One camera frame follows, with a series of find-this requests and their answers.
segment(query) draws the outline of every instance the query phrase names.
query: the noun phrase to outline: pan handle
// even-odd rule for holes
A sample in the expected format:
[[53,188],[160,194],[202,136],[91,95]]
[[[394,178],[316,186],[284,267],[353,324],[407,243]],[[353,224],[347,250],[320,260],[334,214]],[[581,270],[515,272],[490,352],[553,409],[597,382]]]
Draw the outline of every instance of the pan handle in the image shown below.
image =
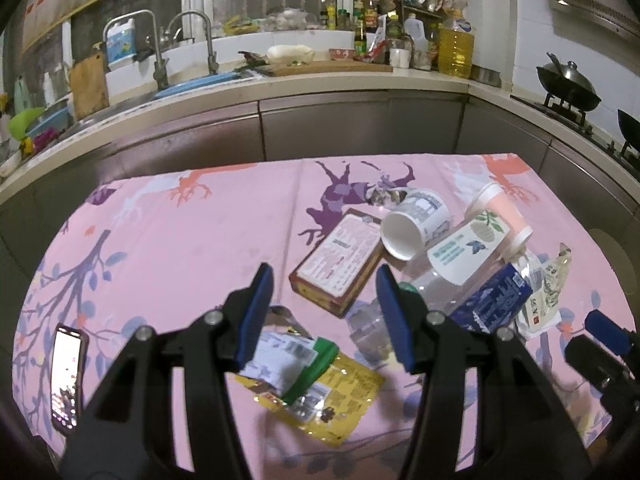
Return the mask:
[[549,56],[549,59],[553,62],[554,66],[558,69],[558,73],[561,76],[564,76],[564,71],[562,70],[562,64],[560,63],[558,56],[556,56],[556,54],[554,54],[553,52],[547,52],[546,54]]

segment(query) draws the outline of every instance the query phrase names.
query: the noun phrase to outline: blue carton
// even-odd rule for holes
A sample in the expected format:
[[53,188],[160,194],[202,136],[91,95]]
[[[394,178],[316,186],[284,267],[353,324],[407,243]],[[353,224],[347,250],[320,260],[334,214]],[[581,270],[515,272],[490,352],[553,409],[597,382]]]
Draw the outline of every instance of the blue carton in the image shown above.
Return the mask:
[[506,264],[449,317],[467,330],[493,333],[509,323],[532,294],[529,283]]

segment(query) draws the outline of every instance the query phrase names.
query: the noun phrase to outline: white countertop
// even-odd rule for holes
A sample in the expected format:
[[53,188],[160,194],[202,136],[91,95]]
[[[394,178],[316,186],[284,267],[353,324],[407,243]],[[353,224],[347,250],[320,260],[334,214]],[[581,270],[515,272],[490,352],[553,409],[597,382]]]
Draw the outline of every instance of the white countertop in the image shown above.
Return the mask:
[[110,142],[167,121],[245,102],[319,92],[427,90],[469,94],[497,105],[549,132],[601,168],[640,203],[640,183],[609,155],[561,123],[510,98],[510,93],[437,72],[394,69],[393,73],[349,72],[259,78],[201,88],[149,102],[92,124],[23,164],[0,186],[0,204],[50,171]]

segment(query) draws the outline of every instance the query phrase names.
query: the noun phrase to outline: cardboard box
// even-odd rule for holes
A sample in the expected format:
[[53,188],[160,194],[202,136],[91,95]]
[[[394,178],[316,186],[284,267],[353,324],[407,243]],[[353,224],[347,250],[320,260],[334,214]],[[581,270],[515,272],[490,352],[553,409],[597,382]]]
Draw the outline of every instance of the cardboard box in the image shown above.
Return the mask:
[[289,275],[293,290],[343,317],[382,256],[380,220],[349,209]]

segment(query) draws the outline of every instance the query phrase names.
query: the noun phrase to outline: yellow snack bag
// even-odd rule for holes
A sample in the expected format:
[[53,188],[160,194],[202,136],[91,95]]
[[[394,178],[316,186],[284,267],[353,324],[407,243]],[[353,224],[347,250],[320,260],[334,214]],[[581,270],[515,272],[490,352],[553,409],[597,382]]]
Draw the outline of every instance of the yellow snack bag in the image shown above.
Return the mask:
[[290,406],[263,381],[242,376],[236,376],[236,380],[255,392],[255,400],[287,424],[338,447],[376,399],[385,378],[340,352],[306,394]]

